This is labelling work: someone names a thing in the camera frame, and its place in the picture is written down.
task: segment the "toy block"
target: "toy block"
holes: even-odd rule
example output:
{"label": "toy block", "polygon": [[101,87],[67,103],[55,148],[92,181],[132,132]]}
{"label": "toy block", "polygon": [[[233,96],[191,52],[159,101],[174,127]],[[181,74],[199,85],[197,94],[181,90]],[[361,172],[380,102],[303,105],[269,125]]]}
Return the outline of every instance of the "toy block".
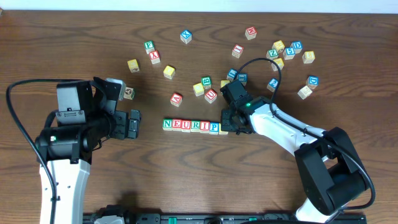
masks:
{"label": "toy block", "polygon": [[191,132],[191,121],[181,121],[181,131],[182,132]]}
{"label": "toy block", "polygon": [[205,90],[208,90],[211,88],[211,78],[210,77],[203,77],[201,79],[201,84],[203,85]]}
{"label": "toy block", "polygon": [[301,44],[301,41],[292,42],[290,47],[293,47],[294,53],[296,53],[296,54],[300,53],[301,50],[303,49],[303,45]]}
{"label": "toy block", "polygon": [[298,91],[298,95],[301,97],[301,99],[306,99],[309,95],[311,95],[312,90],[308,87],[305,86],[303,87],[300,91]]}
{"label": "toy block", "polygon": [[209,133],[210,131],[210,122],[209,121],[200,121],[200,132],[201,133]]}
{"label": "toy block", "polygon": [[220,85],[220,88],[223,88],[225,85],[227,85],[228,83],[230,83],[231,81],[229,81],[229,80],[222,80],[221,81],[221,85]]}
{"label": "toy block", "polygon": [[182,103],[182,96],[174,93],[170,99],[171,104],[176,107],[179,107]]}
{"label": "toy block", "polygon": [[312,89],[312,90],[315,89],[318,86],[318,84],[319,84],[319,78],[318,77],[315,77],[315,76],[312,76],[312,75],[310,75],[308,77],[307,82],[306,82],[306,86],[308,86],[310,89]]}
{"label": "toy block", "polygon": [[200,96],[205,93],[205,89],[201,83],[195,84],[193,86],[193,91],[195,92],[195,96]]}
{"label": "toy block", "polygon": [[191,132],[200,132],[200,121],[191,121]]}
{"label": "toy block", "polygon": [[164,131],[172,130],[172,120],[171,119],[163,119],[163,130]]}
{"label": "toy block", "polygon": [[210,130],[209,130],[209,134],[218,134],[218,123],[210,123]]}
{"label": "toy block", "polygon": [[189,32],[188,30],[184,30],[181,34],[180,34],[180,38],[182,40],[182,42],[184,42],[185,44],[189,43],[192,40],[192,34],[191,32]]}
{"label": "toy block", "polygon": [[163,75],[166,78],[173,79],[175,75],[175,68],[171,67],[170,65],[166,66],[163,71]]}
{"label": "toy block", "polygon": [[238,80],[245,86],[248,82],[248,75],[247,74],[239,74]]}
{"label": "toy block", "polygon": [[254,27],[249,27],[246,29],[246,32],[244,33],[244,35],[246,36],[246,38],[248,40],[254,39],[254,38],[256,38],[257,30]]}
{"label": "toy block", "polygon": [[266,57],[268,59],[274,60],[278,58],[278,52],[274,49],[267,51]]}
{"label": "toy block", "polygon": [[172,130],[173,131],[181,131],[181,123],[182,123],[182,120],[173,119],[172,120]]}
{"label": "toy block", "polygon": [[[284,67],[284,65],[285,65],[284,61],[281,58],[275,59],[274,62],[276,64],[278,64],[280,69],[282,69]],[[274,72],[278,71],[278,68],[274,64],[272,64],[271,66],[272,66],[272,69],[273,69]]]}
{"label": "toy block", "polygon": [[238,71],[236,71],[235,69],[231,68],[231,70],[226,75],[226,79],[229,80],[229,81],[233,81],[235,79],[236,72],[238,72]]}
{"label": "toy block", "polygon": [[137,59],[133,59],[127,62],[127,64],[129,65],[130,68],[130,72],[139,72],[139,67],[138,67],[138,63],[137,63]]}
{"label": "toy block", "polygon": [[147,41],[144,43],[144,47],[145,47],[145,51],[147,52],[147,54],[155,51],[155,45],[153,41]]}
{"label": "toy block", "polygon": [[227,131],[222,131],[221,130],[221,123],[218,123],[218,134],[228,134]]}
{"label": "toy block", "polygon": [[303,54],[303,62],[304,63],[312,63],[315,60],[315,54],[311,52],[304,52]]}
{"label": "toy block", "polygon": [[274,92],[277,85],[278,85],[278,80],[276,80],[276,78],[272,78],[272,80],[269,81],[267,85],[267,89],[269,89],[269,91],[271,92]]}
{"label": "toy block", "polygon": [[205,94],[205,99],[207,102],[212,103],[217,99],[217,93],[214,90],[209,90]]}
{"label": "toy block", "polygon": [[234,47],[234,49],[232,50],[232,55],[233,55],[234,57],[236,57],[236,58],[240,58],[240,56],[242,55],[242,53],[243,53],[243,47],[240,46],[240,45],[238,45],[238,44],[236,44],[235,47]]}
{"label": "toy block", "polygon": [[126,87],[123,98],[132,100],[135,94],[136,92],[134,91],[133,88]]}
{"label": "toy block", "polygon": [[290,60],[294,58],[294,55],[296,53],[294,53],[294,49],[291,47],[286,47],[284,50],[284,59],[285,60]]}
{"label": "toy block", "polygon": [[276,52],[282,53],[285,49],[285,45],[281,40],[278,40],[272,45],[272,49],[276,50]]}
{"label": "toy block", "polygon": [[160,62],[160,57],[159,57],[159,53],[157,50],[149,53],[149,57],[150,57],[150,62],[152,62],[152,64],[156,64]]}

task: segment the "white wall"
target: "white wall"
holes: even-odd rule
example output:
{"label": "white wall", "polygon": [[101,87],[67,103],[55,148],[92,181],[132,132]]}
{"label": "white wall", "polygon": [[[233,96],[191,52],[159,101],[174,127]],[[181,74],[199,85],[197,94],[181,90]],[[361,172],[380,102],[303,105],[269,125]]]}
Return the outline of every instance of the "white wall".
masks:
{"label": "white wall", "polygon": [[398,0],[1,0],[0,7],[5,10],[342,12],[398,14]]}

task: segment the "wooden table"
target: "wooden table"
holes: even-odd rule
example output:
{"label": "wooden table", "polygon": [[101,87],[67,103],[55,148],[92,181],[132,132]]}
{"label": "wooden table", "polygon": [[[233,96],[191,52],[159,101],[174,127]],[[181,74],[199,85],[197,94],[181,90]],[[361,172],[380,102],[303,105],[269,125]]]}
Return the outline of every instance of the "wooden table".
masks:
{"label": "wooden table", "polygon": [[[245,28],[258,35],[247,40]],[[193,32],[185,45],[179,37]],[[326,130],[343,128],[350,136],[377,190],[376,203],[364,213],[369,223],[398,218],[398,17],[366,14],[237,14],[176,12],[5,11],[0,17],[0,220],[38,223],[41,204],[39,165],[9,115],[7,86],[28,78],[119,78],[136,97],[118,109],[140,110],[135,141],[109,140],[93,155],[85,212],[108,204],[134,211],[254,213],[296,210],[305,200],[295,159],[280,146],[255,134],[213,136],[165,132],[162,119],[219,121],[226,108],[219,96],[209,104],[195,97],[192,85],[211,76],[220,80],[264,57],[277,40],[301,40],[316,59],[285,61],[276,103],[285,112]],[[153,40],[161,63],[152,65],[144,42]],[[244,47],[240,59],[231,56]],[[130,73],[127,61],[138,59],[141,71]],[[173,80],[166,65],[177,68]],[[247,89],[271,96],[271,65],[246,67]],[[297,96],[309,75],[320,86],[306,100]],[[183,95],[179,108],[172,93]],[[57,109],[55,85],[18,87],[12,100],[30,135],[41,131],[47,114]],[[369,191],[351,203],[368,201]]]}

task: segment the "cable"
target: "cable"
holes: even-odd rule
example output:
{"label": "cable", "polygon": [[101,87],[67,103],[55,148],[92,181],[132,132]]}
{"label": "cable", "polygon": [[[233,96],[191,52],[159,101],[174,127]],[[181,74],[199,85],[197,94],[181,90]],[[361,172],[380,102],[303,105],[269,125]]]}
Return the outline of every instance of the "cable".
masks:
{"label": "cable", "polygon": [[371,198],[369,199],[369,202],[368,202],[368,203],[366,203],[366,204],[364,204],[364,205],[358,205],[358,206],[352,206],[352,207],[341,207],[341,208],[338,209],[338,210],[339,210],[340,212],[342,212],[343,210],[357,210],[357,209],[368,208],[369,206],[371,206],[371,205],[374,203],[375,199],[376,199],[376,190],[374,189],[374,184],[373,184],[373,182],[372,182],[372,180],[371,180],[369,174],[365,171],[365,169],[364,169],[361,165],[358,164],[358,162],[354,159],[354,157],[351,155],[351,153],[349,153],[346,149],[344,149],[344,148],[342,148],[342,147],[339,147],[339,146],[337,146],[336,144],[333,144],[331,141],[328,141],[328,140],[326,140],[326,139],[323,139],[323,138],[317,136],[316,134],[313,134],[313,133],[309,132],[306,128],[303,129],[303,128],[300,128],[300,127],[298,127],[298,126],[292,124],[291,122],[289,122],[289,121],[285,120],[284,118],[280,117],[280,116],[276,113],[276,111],[274,111],[274,109],[273,109],[273,107],[272,107],[272,104],[274,103],[274,100],[275,100],[275,97],[276,97],[276,93],[277,93],[277,91],[278,91],[278,88],[279,88],[279,86],[280,86],[280,83],[282,82],[282,72],[280,71],[280,68],[279,68],[279,66],[278,66],[278,64],[277,64],[276,62],[274,62],[273,60],[268,59],[268,58],[255,58],[255,59],[253,59],[253,60],[250,60],[250,61],[246,62],[246,63],[236,72],[235,78],[236,78],[236,76],[241,72],[241,70],[242,70],[246,65],[249,65],[250,63],[255,62],[255,61],[258,61],[258,60],[269,61],[269,62],[273,63],[273,64],[278,68],[279,80],[278,80],[278,83],[277,83],[277,85],[276,85],[276,87],[275,87],[275,91],[274,91],[274,93],[273,93],[272,96],[271,96],[271,101],[270,101],[270,103],[269,103],[269,108],[270,108],[270,111],[271,111],[272,115],[274,115],[276,118],[280,119],[282,122],[284,122],[284,123],[290,125],[291,127],[293,127],[293,128],[295,128],[295,129],[297,129],[297,130],[303,132],[304,134],[307,134],[307,135],[309,135],[309,136],[311,136],[311,137],[314,137],[314,138],[316,138],[317,140],[319,140],[319,141],[321,141],[321,142],[323,142],[323,143],[329,145],[330,147],[332,147],[332,148],[335,149],[336,151],[340,152],[342,155],[346,156],[346,157],[347,157],[351,162],[353,162],[353,164],[359,169],[360,173],[362,173],[362,175],[363,175],[363,177],[365,178],[367,184],[369,185],[369,188],[371,189]]}
{"label": "cable", "polygon": [[50,214],[50,224],[54,224],[54,219],[55,219],[55,207],[57,206],[57,186],[55,184],[54,179],[52,178],[52,175],[50,173],[49,168],[47,167],[46,163],[44,162],[43,156],[37,149],[35,143],[33,142],[32,138],[30,138],[29,134],[25,130],[24,126],[22,125],[21,121],[19,121],[19,118],[12,107],[11,103],[11,90],[15,86],[26,84],[26,83],[35,83],[35,82],[71,82],[71,81],[78,81],[78,80],[72,80],[72,79],[31,79],[31,80],[22,80],[19,82],[15,82],[11,85],[8,86],[7,92],[6,92],[6,101],[7,101],[7,106],[8,110],[10,111],[10,114],[12,118],[14,119],[15,123],[17,124],[17,127],[21,131],[22,135],[26,138],[27,142],[32,146],[33,151],[36,153],[37,158],[39,159],[40,165],[44,168],[45,173],[47,174],[47,177],[49,178],[50,185],[51,185],[51,191],[52,191],[52,206],[51,206],[51,214]]}

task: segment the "white background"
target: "white background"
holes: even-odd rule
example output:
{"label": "white background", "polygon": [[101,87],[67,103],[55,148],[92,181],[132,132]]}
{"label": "white background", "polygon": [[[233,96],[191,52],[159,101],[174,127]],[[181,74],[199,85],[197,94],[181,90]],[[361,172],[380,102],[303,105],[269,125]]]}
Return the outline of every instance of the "white background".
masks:
{"label": "white background", "polygon": [[3,9],[398,14],[398,0],[0,0]]}

